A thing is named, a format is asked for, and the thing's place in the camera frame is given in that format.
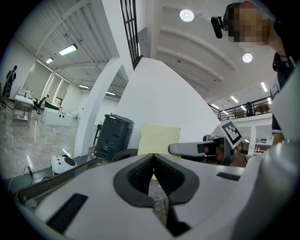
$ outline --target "white container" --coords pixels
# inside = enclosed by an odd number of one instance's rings
[[[58,110],[45,107],[42,121],[47,125],[70,126],[72,118],[67,112],[58,113]]]

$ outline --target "metal railing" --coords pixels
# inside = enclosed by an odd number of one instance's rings
[[[135,69],[142,58],[139,51],[139,40],[137,36],[135,0],[120,0],[120,2],[130,57],[133,68]]]
[[[209,105],[212,111],[216,114],[216,116],[219,118],[220,121],[223,120],[231,120],[236,118],[245,118],[245,117],[251,117],[266,113],[271,113],[270,110],[270,103],[268,101],[268,98],[265,97],[253,102],[247,102],[245,104],[227,108],[224,110],[219,111],[218,109],[214,108],[213,106]]]

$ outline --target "person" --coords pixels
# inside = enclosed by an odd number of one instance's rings
[[[275,20],[264,15],[261,9],[258,9],[252,2],[245,1],[227,6],[223,25],[224,30],[228,31],[228,36],[233,38],[234,42],[268,45],[276,52],[272,66],[277,77],[275,84],[270,89],[271,97],[274,99],[284,87],[299,59],[300,48],[294,36],[296,31],[294,25],[298,20],[288,3],[274,6],[270,4],[270,1],[262,2],[277,16]],[[285,8],[289,10],[288,20],[282,14]],[[284,140],[281,128],[274,116],[272,133],[274,135],[273,145]]]
[[[5,96],[5,97],[9,97],[10,96],[10,91],[11,91],[11,87],[13,85],[13,82],[16,78],[16,71],[17,69],[17,66],[14,66],[14,69],[13,70],[10,70],[8,72],[8,74],[6,75],[6,82],[5,82],[5,85],[4,85],[4,88],[3,88],[3,92],[2,92],[2,95]]]

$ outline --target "marble floor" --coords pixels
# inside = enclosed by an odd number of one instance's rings
[[[41,115],[32,114],[30,128],[23,120],[14,120],[12,110],[0,105],[0,173],[3,179],[23,173],[29,165],[32,171],[50,166],[50,157],[62,149],[74,153],[75,137],[79,122],[72,119],[72,125],[49,126],[42,122]],[[91,146],[97,126],[94,126]]]

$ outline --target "black vertical bar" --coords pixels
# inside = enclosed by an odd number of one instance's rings
[[[135,40],[136,40],[136,48],[137,48],[137,51],[138,51],[138,54],[137,54],[137,57],[139,58],[140,56],[140,51],[139,51],[139,39],[138,39],[138,35],[137,35],[137,23],[136,23],[136,6],[135,6],[135,0],[133,0],[133,17],[135,18]]]
[[[127,9],[127,0],[125,0],[125,6],[126,6],[126,14],[127,14],[127,19],[129,19],[129,15],[128,15],[128,9]],[[131,41],[131,46],[132,46],[132,51],[133,51],[133,44],[132,44],[132,34],[131,34],[131,30],[130,30],[130,25],[129,25],[129,23],[128,23],[128,28],[129,28],[129,35],[130,35],[130,41]]]
[[[131,17],[131,19],[132,19],[132,12],[131,12],[131,0],[129,0],[129,9],[130,9],[130,17]],[[134,54],[135,54],[135,59],[137,59],[137,50],[136,50],[136,47],[137,47],[137,45],[136,45],[136,42],[135,42],[135,34],[136,34],[136,31],[135,31],[135,29],[133,28],[133,23],[132,23],[133,21],[131,21],[131,28],[132,28],[132,33],[133,33],[133,43],[134,43],[134,46],[135,46],[135,51],[134,51]]]
[[[132,53],[130,51],[130,44],[129,44],[129,39],[128,39],[128,33],[127,33],[127,28],[126,28],[126,24],[125,24],[125,16],[124,16],[124,8],[123,8],[123,0],[120,0],[121,2],[121,9],[122,9],[122,15],[123,15],[123,21],[124,21],[124,27],[125,27],[125,32],[126,32],[126,37],[127,37],[127,41],[128,41],[128,48],[129,48],[129,52],[130,52],[130,57],[131,57],[131,61],[132,63],[134,62],[134,59],[132,57]]]

